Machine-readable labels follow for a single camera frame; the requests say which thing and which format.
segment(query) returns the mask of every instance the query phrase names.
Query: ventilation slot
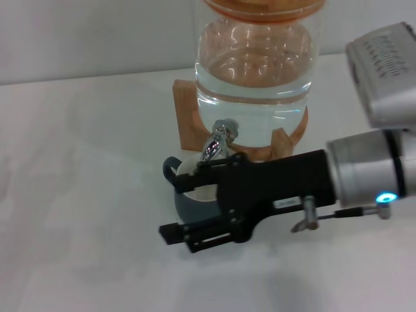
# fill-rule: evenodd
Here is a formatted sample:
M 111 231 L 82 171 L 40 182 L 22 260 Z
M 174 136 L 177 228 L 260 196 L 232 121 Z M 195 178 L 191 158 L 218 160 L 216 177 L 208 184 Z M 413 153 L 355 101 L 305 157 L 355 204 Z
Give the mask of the ventilation slot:
M 395 77 L 409 71 L 406 61 L 389 36 L 375 36 L 364 42 L 364 48 L 374 64 L 378 77 Z

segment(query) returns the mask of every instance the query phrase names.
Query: wooden stand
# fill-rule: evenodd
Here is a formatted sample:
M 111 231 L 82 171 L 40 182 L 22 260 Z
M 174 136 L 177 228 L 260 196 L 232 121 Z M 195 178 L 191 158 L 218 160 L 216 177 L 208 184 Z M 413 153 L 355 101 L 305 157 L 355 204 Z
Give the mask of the wooden stand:
M 202 151 L 211 133 L 202 124 L 198 113 L 195 82 L 176 80 L 172 88 L 182 150 Z M 234 151 L 245 152 L 251 161 L 271 161 L 291 156 L 294 146 L 305 133 L 307 119 L 306 109 L 302 121 L 291 136 L 288 136 L 283 128 L 273 130 L 270 146 L 249 148 L 231 144 L 230 147 Z

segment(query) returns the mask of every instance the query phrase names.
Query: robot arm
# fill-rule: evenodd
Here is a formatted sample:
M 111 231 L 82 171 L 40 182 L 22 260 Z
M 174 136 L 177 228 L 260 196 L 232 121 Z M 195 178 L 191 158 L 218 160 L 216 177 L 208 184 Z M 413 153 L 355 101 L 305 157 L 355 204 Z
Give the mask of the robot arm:
M 185 242 L 197 252 L 246 242 L 260 221 L 295 211 L 305 218 L 293 232 L 317 229 L 327 218 L 389 218 L 389 202 L 416 194 L 416 36 L 399 23 L 348 44 L 346 54 L 369 123 L 381 129 L 268 163 L 250 162 L 241 153 L 201 162 L 193 175 L 174 179 L 175 189 L 217 184 L 221 215 L 161 226 L 167 244 Z M 318 216 L 317 208 L 337 200 L 343 210 Z

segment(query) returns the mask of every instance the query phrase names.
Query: label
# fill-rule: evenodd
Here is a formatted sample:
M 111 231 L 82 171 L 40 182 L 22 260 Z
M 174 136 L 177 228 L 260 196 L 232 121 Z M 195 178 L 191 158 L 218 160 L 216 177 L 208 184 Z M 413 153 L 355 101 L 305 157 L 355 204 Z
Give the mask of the label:
M 273 201 L 273 206 L 276 209 L 298 206 L 301 204 L 302 201 L 300 200 L 300 197 L 285 198 L 284 200 Z

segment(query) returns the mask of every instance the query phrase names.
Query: glass jar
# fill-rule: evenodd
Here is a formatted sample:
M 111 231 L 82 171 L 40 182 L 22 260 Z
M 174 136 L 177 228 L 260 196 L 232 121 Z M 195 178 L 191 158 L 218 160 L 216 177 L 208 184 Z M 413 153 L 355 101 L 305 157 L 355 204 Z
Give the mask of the glass jar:
M 231 118 L 235 143 L 270 145 L 306 109 L 325 0 L 195 0 L 198 109 L 204 126 Z

